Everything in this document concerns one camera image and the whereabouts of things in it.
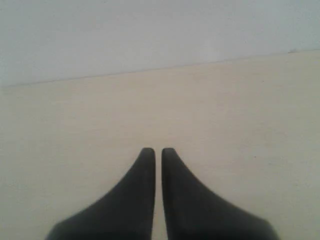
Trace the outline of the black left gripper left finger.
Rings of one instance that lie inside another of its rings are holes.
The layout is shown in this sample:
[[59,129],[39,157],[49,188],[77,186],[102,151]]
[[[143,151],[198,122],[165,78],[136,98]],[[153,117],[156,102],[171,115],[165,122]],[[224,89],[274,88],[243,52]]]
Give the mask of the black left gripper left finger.
[[57,223],[48,240],[150,240],[156,190],[156,158],[143,148],[124,177],[101,199]]

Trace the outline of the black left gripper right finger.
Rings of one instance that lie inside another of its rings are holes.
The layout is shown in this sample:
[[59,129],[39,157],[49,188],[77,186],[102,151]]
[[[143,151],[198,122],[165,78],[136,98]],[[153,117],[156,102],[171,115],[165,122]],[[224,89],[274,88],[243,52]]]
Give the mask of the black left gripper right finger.
[[273,240],[264,219],[224,200],[201,183],[174,148],[161,153],[162,199],[170,240]]

